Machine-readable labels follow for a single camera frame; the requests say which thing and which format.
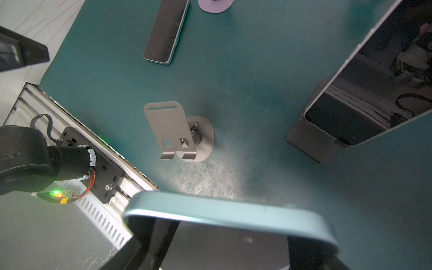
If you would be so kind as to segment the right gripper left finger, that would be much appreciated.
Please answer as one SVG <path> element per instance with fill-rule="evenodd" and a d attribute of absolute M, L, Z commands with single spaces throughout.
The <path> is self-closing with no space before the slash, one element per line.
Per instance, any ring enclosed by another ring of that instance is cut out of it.
<path fill-rule="evenodd" d="M 158 270 L 179 222 L 170 219 L 129 219 L 132 238 L 101 268 L 103 270 Z"/>

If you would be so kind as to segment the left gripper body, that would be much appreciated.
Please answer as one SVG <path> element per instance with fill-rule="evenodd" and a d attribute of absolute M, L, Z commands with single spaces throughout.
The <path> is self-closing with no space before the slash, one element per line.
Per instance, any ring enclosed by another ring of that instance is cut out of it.
<path fill-rule="evenodd" d="M 47 46 L 1 27 L 1 72 L 49 61 Z"/>

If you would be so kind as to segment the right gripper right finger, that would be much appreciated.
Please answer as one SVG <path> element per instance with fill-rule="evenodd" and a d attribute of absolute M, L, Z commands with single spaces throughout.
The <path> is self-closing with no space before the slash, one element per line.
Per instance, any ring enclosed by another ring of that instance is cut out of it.
<path fill-rule="evenodd" d="M 349 270 L 336 254 L 338 248 L 325 241 L 287 237 L 290 270 Z"/>

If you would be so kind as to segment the teal phone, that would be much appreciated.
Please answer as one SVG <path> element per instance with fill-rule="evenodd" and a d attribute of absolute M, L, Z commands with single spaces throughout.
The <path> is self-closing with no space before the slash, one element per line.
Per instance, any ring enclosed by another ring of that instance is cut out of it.
<path fill-rule="evenodd" d="M 159 270 L 289 270 L 288 236 L 339 249 L 325 217 L 296 207 L 145 191 L 131 198 L 129 219 L 179 222 Z"/>

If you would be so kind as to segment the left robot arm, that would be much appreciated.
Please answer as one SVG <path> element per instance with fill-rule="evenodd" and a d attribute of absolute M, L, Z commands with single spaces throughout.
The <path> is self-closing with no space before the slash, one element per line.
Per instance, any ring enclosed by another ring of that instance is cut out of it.
<path fill-rule="evenodd" d="M 12 30 L 1 28 L 1 71 L 49 62 L 48 48 Z M 1 195 L 40 192 L 55 181 L 90 178 L 96 153 L 90 147 L 62 146 L 51 135 L 50 115 L 37 115 L 29 127 L 1 127 Z"/>

